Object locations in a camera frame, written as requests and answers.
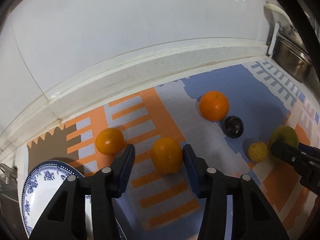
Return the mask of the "colourful patterned table mat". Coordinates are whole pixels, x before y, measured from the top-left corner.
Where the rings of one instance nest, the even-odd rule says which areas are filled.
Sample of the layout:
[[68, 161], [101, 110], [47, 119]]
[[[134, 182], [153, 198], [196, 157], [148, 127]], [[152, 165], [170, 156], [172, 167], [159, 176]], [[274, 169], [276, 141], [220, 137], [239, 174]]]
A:
[[[202, 117], [199, 102], [208, 91], [226, 96], [229, 111], [220, 121]], [[233, 139], [224, 122], [238, 116], [244, 132]], [[94, 142], [103, 129], [122, 131], [136, 149], [125, 193], [115, 201], [116, 216], [128, 239], [196, 238], [204, 201], [192, 193], [185, 168], [162, 175], [150, 152], [169, 137], [226, 175], [249, 174], [271, 203], [291, 239], [303, 231], [316, 196], [302, 187], [299, 175], [285, 163], [268, 157], [254, 163], [247, 147], [268, 143], [280, 125], [291, 126], [300, 142], [319, 146], [319, 102], [304, 84], [291, 79], [270, 59], [237, 64], [193, 75], [134, 93], [82, 114], [28, 143], [28, 170], [54, 159], [90, 176], [113, 160]]]

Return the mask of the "orange tangerine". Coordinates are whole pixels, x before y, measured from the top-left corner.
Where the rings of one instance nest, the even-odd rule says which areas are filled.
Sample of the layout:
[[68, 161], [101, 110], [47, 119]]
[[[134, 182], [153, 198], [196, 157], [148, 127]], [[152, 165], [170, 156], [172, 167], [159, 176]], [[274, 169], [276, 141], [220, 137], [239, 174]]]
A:
[[160, 138], [152, 146], [151, 161], [155, 169], [163, 174], [175, 174], [183, 163], [180, 145], [172, 138]]
[[104, 129], [97, 135], [95, 146], [101, 154], [115, 155], [125, 146], [123, 133], [114, 127]]
[[218, 91], [208, 91], [200, 99], [199, 111], [202, 117], [209, 121], [220, 121], [229, 111], [228, 99]]

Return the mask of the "stainless steel pot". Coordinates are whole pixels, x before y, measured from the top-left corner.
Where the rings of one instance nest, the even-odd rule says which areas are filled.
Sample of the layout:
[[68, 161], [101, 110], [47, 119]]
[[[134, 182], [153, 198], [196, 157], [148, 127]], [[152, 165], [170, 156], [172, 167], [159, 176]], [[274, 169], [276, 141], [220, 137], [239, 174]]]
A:
[[300, 83], [305, 83], [311, 72], [308, 54], [284, 35], [276, 35], [272, 59]]

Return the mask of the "dark plum back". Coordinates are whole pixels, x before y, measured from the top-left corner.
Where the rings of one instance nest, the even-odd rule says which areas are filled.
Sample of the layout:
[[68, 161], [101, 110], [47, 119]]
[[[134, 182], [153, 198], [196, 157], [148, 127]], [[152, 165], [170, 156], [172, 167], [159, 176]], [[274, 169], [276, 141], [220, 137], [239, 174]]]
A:
[[239, 138], [244, 132], [242, 120], [235, 115], [229, 116], [224, 122], [225, 134], [233, 139]]

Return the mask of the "blue white porcelain plate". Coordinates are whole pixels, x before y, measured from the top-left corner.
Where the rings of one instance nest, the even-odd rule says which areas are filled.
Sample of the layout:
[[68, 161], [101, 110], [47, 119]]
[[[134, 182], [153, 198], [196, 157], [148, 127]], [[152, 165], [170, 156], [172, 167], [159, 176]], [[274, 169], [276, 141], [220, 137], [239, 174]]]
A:
[[56, 191], [70, 175], [83, 176], [75, 168], [58, 160], [44, 161], [29, 173], [21, 196], [22, 219], [28, 237]]

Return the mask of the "green yellow apple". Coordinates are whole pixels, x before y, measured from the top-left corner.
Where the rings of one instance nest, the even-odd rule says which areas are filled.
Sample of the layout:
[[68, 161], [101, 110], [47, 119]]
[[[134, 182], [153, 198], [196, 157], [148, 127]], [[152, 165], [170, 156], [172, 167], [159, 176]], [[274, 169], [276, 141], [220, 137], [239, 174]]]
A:
[[276, 141], [282, 141], [295, 148], [297, 148], [299, 145], [298, 135], [296, 131], [290, 126], [281, 125], [272, 132], [268, 142], [268, 149], [270, 153], [272, 144]]

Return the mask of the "small yellow fruit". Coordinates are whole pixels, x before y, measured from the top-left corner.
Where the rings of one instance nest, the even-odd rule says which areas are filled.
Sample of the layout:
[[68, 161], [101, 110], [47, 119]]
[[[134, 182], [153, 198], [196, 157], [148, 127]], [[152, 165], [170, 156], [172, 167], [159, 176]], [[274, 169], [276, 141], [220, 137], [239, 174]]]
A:
[[264, 161], [268, 155], [268, 148], [264, 142], [254, 142], [250, 144], [247, 155], [255, 163]]

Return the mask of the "stainless steel sink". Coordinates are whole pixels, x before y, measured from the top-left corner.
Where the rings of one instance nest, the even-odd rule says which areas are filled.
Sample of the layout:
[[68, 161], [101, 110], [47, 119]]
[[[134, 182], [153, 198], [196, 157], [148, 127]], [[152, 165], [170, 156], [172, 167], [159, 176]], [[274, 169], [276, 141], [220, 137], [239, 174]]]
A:
[[1, 163], [1, 239], [28, 239], [17, 191], [17, 169]]

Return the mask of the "white metal rack bracket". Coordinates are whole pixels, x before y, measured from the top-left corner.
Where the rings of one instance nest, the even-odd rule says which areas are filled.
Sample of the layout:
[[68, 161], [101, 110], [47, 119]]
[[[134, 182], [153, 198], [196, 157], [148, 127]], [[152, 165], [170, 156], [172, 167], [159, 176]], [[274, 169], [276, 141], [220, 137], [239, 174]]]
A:
[[273, 33], [272, 33], [270, 41], [268, 43], [267, 56], [269, 56], [269, 57], [272, 57], [272, 55], [273, 55], [273, 51], [274, 51], [274, 47], [276, 45], [276, 39], [277, 39], [277, 34], [279, 32], [279, 29], [280, 29], [280, 24], [275, 23]]

